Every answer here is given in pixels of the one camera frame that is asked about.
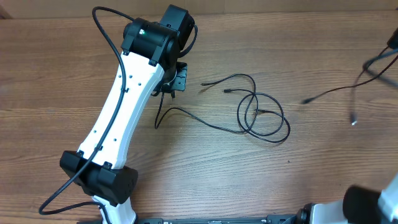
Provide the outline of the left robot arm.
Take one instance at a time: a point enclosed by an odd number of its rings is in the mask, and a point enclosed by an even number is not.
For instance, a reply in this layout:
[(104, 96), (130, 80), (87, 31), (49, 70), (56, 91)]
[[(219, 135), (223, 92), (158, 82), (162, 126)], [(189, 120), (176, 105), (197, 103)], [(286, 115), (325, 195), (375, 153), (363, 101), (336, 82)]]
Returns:
[(64, 151), (60, 167), (101, 210), (100, 223), (134, 223), (130, 195), (138, 173), (125, 165), (133, 132), (150, 96), (184, 91), (187, 65), (178, 59), (197, 33), (186, 9), (170, 5), (159, 22), (131, 19), (123, 32), (111, 91), (77, 151)]

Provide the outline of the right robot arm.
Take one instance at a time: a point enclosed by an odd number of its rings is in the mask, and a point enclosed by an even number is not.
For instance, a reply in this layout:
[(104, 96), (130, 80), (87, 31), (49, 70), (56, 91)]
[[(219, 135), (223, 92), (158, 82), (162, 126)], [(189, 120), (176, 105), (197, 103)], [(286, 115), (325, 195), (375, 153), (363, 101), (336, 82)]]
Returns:
[(299, 224), (397, 224), (397, 177), (382, 191), (350, 186), (343, 199), (307, 204), (295, 218)]

